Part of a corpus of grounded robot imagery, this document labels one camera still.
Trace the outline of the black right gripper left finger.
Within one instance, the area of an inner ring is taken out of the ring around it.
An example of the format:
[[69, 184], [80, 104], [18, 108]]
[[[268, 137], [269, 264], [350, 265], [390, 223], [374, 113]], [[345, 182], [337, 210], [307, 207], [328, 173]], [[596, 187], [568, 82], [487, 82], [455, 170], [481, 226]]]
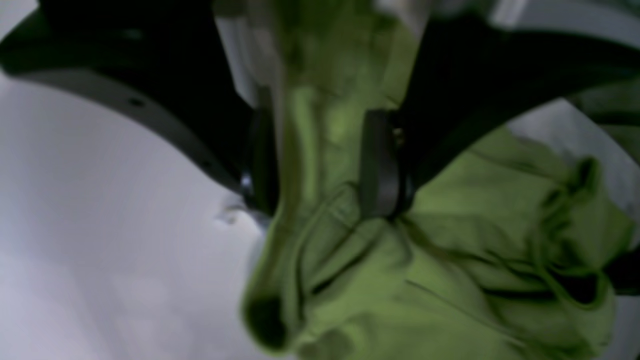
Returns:
[[269, 89], [241, 91], [212, 0], [40, 0], [1, 41], [11, 78], [128, 117], [208, 177], [274, 215], [280, 193]]

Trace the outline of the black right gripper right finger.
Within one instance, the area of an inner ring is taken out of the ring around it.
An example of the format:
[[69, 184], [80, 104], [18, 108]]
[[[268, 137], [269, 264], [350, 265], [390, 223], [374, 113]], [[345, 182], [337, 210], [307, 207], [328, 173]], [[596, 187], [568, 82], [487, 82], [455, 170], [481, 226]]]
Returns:
[[396, 110], [362, 124], [359, 207], [394, 218], [457, 155], [557, 98], [639, 79], [639, 19], [621, 10], [460, 10], [423, 31]]

